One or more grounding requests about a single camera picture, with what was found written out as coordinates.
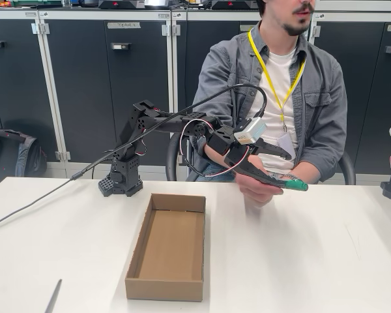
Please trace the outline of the person's right hand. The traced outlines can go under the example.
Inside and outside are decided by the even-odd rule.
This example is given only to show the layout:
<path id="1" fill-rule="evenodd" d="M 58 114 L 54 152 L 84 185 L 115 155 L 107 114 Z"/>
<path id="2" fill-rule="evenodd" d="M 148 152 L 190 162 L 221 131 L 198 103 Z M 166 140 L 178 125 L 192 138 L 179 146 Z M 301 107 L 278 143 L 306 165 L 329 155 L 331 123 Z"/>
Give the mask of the person's right hand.
<path id="1" fill-rule="evenodd" d="M 267 173 L 261 159 L 258 156 L 249 156 L 248 160 L 256 168 L 260 169 L 264 173 Z M 304 174 L 303 165 L 304 164 L 299 164 L 289 173 L 305 181 L 306 176 Z M 239 173 L 235 174 L 235 182 L 238 184 L 239 189 L 244 194 L 244 196 L 252 202 L 258 204 L 258 206 L 263 206 L 264 204 L 268 203 L 275 195 L 283 194 L 283 190 L 281 188 L 263 184 L 252 177 L 248 177 Z"/>

